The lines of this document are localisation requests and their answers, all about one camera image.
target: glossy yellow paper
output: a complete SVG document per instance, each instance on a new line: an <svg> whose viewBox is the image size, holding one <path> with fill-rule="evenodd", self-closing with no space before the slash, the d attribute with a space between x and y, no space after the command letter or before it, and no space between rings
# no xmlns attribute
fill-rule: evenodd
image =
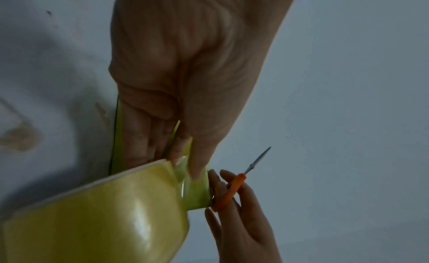
<svg viewBox="0 0 429 263"><path fill-rule="evenodd" d="M164 151L164 155L168 152L170 148L178 125L173 131L169 142L167 143L166 150ZM186 209L202 209L207 208L211 205L211 194L209 187L209 179L207 169L204 168L202 172L202 176L199 180L193 181L189 177L187 165L190 153L190 145L191 142L185 147L183 152L184 157L179 161L176 165L175 173L177 180L179 182L179 189L181 190L181 194L183 197L184 204ZM111 174L117 174L125 170L124 158L123 158L123 140L122 140L122 116L121 110L118 103L118 108L116 111L116 125L115 125L115 138L114 138L114 150L112 156L112 164L111 164Z"/></svg>
<svg viewBox="0 0 429 263"><path fill-rule="evenodd" d="M7 262L169 262L189 230L173 168L131 171L5 222Z"/></svg>

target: scissors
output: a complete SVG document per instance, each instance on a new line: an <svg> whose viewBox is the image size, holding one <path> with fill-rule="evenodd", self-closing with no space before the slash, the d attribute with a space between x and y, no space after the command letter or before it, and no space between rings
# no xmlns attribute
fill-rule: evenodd
<svg viewBox="0 0 429 263"><path fill-rule="evenodd" d="M241 185L243 185L244 181L246 180L246 174L249 173L251 170L255 168L255 166L258 164L258 162L261 161L261 159L265 156L265 154L271 149L271 147L268 147L267 150L265 150L255 161L250 164L250 166L244 171L244 173L237 175L230 183L228 183L228 191L225 193L225 195L222 197L222 199L219 202L216 202L211 209L214 212L218 212L219 210L222 210L233 198L234 195L237 193L237 191L240 189Z"/></svg>

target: palm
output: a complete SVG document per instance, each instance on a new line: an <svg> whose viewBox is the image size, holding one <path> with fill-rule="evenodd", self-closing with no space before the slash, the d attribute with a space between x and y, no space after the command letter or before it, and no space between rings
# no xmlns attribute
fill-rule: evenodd
<svg viewBox="0 0 429 263"><path fill-rule="evenodd" d="M199 175L247 101L270 44L252 31L235 0L117 0L112 62L122 104L128 167L169 154L193 138Z"/></svg>

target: skin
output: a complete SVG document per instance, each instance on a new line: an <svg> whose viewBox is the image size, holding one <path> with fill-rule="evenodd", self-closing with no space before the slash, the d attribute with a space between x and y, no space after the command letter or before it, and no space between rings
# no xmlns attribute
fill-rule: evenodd
<svg viewBox="0 0 429 263"><path fill-rule="evenodd" d="M293 0L116 0L110 74L118 85L128 168L191 138L199 178L248 100Z"/></svg>
<svg viewBox="0 0 429 263"><path fill-rule="evenodd" d="M221 170L220 176L227 182L235 174ZM209 172L210 186L214 200L220 200L227 191L226 184L214 170ZM210 209L206 209L207 223L213 234L219 252L220 263L281 263L273 230L262 212L253 190L244 183L238 190L241 206L231 201L219 210L219 220Z"/></svg>

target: brown stain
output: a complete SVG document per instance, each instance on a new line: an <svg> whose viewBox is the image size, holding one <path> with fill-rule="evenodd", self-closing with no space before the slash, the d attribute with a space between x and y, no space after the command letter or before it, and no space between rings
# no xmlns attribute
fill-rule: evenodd
<svg viewBox="0 0 429 263"><path fill-rule="evenodd" d="M0 146L11 152L27 152L42 141L42 135L28 122L6 131L0 137Z"/></svg>
<svg viewBox="0 0 429 263"><path fill-rule="evenodd" d="M95 110L98 113L98 116L101 119L101 122L103 123L103 126L108 129L110 127L110 120L107 118L106 116L106 110L103 109L103 107L100 105L100 103L96 103L95 105Z"/></svg>

